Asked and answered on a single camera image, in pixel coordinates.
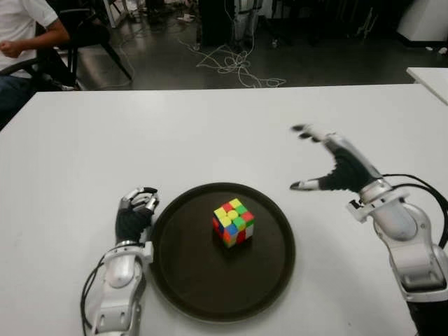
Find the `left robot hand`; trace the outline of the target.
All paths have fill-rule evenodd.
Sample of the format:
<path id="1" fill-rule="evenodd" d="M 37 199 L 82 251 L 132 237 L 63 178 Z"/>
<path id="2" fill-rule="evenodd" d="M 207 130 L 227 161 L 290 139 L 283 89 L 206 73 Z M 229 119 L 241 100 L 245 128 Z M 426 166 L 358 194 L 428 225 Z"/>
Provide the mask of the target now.
<path id="1" fill-rule="evenodd" d="M 138 243 L 144 230 L 151 226 L 159 202 L 158 190 L 151 187 L 138 187 L 124 195 L 115 219 L 115 243 Z"/>

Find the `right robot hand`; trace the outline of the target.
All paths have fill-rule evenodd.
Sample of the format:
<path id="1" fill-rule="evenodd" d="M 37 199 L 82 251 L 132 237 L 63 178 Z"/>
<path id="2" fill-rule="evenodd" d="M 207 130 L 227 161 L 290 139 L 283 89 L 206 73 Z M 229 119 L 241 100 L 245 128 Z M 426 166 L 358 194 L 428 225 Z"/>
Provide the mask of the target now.
<path id="1" fill-rule="evenodd" d="M 335 166 L 325 176 L 297 181 L 290 185 L 291 190 L 350 190 L 359 193 L 365 186 L 383 179 L 374 165 L 346 138 L 336 132 L 325 133 L 310 124 L 291 127 L 299 139 L 311 139 L 322 144 L 333 156 Z"/>

